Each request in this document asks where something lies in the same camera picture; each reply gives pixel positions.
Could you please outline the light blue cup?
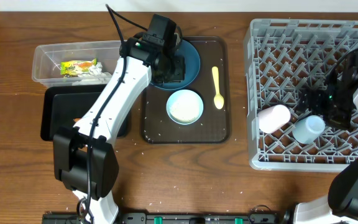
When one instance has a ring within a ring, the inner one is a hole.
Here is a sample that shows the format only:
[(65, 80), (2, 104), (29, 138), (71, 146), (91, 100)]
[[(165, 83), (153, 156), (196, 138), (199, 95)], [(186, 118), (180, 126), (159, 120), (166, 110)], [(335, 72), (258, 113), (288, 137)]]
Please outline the light blue cup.
[(292, 133), (296, 141), (311, 144), (323, 133), (325, 127), (325, 122), (321, 117), (311, 115), (296, 122)]

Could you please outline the pink cup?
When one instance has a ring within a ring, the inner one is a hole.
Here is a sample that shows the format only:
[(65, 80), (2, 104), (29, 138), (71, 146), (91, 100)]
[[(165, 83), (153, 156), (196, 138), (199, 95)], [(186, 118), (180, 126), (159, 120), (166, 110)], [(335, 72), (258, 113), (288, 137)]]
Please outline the pink cup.
[(260, 111), (257, 117), (259, 129), (264, 133), (272, 134), (289, 122), (291, 113), (285, 105), (275, 105)]

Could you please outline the dark blue plate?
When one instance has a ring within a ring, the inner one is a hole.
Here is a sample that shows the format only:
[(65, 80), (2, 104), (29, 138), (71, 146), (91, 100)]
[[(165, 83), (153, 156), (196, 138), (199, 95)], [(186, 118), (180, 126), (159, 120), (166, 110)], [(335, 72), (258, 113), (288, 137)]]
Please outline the dark blue plate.
[(193, 37), (186, 38), (175, 53), (175, 55), (184, 56), (185, 59), (185, 79), (183, 81), (164, 84), (151, 82), (150, 84), (161, 90), (180, 90), (188, 86), (198, 76), (201, 66), (195, 41)]

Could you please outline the green yellow snack wrapper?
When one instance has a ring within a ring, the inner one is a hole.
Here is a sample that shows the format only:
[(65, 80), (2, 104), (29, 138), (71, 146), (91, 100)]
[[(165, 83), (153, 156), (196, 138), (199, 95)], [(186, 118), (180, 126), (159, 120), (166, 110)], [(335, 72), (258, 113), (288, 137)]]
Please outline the green yellow snack wrapper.
[(68, 76), (77, 76), (86, 73), (89, 69), (97, 64), (97, 59), (93, 60), (71, 60), (60, 63), (60, 74)]

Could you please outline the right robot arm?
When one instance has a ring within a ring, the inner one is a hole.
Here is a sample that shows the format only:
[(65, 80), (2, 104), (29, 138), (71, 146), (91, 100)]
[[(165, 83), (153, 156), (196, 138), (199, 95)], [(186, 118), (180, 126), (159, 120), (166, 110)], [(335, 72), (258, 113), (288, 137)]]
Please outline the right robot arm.
[(298, 109), (320, 116), (331, 128), (320, 138), (332, 156), (357, 157), (334, 178), (326, 196), (294, 205), (282, 223), (358, 223), (358, 48), (336, 62), (324, 86), (302, 90)]

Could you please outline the white napkin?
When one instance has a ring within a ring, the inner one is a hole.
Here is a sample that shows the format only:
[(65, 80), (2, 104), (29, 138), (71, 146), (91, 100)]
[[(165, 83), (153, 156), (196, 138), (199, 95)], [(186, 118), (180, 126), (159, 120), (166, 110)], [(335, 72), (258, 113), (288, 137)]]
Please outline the white napkin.
[(98, 62), (96, 65), (90, 66), (87, 72), (77, 75), (80, 80), (72, 83), (72, 85), (76, 86), (107, 84), (110, 81), (112, 75), (108, 72), (102, 72), (102, 68), (103, 66), (101, 62)]

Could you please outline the light blue rice bowl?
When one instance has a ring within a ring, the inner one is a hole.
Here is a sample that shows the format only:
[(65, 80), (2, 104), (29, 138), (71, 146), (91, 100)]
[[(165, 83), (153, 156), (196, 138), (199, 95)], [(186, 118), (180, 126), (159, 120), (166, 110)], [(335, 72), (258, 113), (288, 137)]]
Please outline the light blue rice bowl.
[(180, 125), (189, 125), (201, 118), (204, 104), (196, 92), (178, 90), (169, 96), (166, 111), (173, 122)]

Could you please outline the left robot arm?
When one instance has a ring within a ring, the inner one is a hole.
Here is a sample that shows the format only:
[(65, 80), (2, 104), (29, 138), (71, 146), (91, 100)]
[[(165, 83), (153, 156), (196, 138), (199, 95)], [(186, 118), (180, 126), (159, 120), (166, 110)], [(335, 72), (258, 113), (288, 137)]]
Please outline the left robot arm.
[(176, 55), (182, 40), (175, 22), (153, 15), (145, 32), (121, 40), (114, 73), (92, 107), (72, 128), (61, 127), (54, 135), (55, 178), (79, 199), (76, 215), (69, 221), (114, 223), (117, 134), (136, 98), (151, 82), (184, 79), (185, 59)]

